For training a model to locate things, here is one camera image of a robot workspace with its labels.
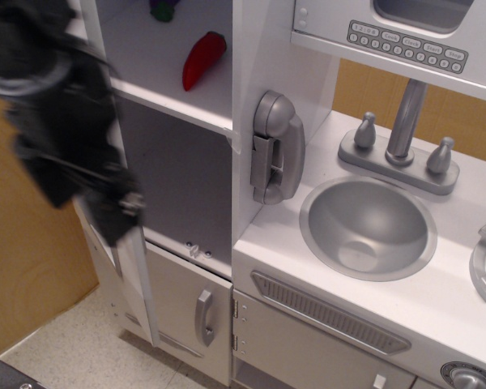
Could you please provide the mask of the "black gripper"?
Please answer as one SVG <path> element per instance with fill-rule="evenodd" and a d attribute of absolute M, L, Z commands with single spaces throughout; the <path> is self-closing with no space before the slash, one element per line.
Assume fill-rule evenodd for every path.
<path fill-rule="evenodd" d="M 115 246 L 139 226 L 138 183 L 108 134 L 116 116 L 106 61 L 70 31 L 66 1 L 0 1 L 0 99 L 14 150 L 48 201 L 74 197 Z"/>

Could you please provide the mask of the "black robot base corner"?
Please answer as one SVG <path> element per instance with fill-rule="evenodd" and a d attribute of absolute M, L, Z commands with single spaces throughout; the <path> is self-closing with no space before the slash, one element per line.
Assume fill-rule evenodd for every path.
<path fill-rule="evenodd" d="M 41 383 L 0 360 L 0 389 L 45 389 Z"/>

